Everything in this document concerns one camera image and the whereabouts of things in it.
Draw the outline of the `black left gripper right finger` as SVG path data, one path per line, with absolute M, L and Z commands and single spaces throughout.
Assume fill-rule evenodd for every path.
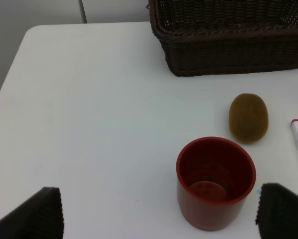
M 263 184 L 255 223 L 262 239 L 298 239 L 298 195 L 278 183 Z

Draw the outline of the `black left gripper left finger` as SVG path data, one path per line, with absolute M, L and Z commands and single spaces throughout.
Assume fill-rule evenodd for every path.
M 0 219 L 0 239 L 61 239 L 64 217 L 60 189 L 43 187 Z

